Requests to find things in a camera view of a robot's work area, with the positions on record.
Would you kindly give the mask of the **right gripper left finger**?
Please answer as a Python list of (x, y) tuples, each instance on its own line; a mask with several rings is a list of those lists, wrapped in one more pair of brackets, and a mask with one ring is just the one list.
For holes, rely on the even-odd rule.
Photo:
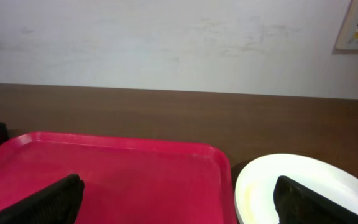
[(0, 211), (0, 224), (74, 224), (85, 183), (70, 174)]

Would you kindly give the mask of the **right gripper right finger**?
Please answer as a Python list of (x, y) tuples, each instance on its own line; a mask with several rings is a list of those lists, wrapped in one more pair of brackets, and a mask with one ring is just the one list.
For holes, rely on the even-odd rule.
[(281, 175), (273, 191), (279, 224), (358, 224), (358, 214)]

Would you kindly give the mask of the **cream white plate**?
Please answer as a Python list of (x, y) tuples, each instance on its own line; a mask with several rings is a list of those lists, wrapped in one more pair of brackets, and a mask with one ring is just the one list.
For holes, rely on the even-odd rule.
[(239, 223), (279, 222), (273, 191), (282, 175), (358, 214), (358, 178), (310, 157), (270, 154), (248, 162), (237, 177), (234, 199)]

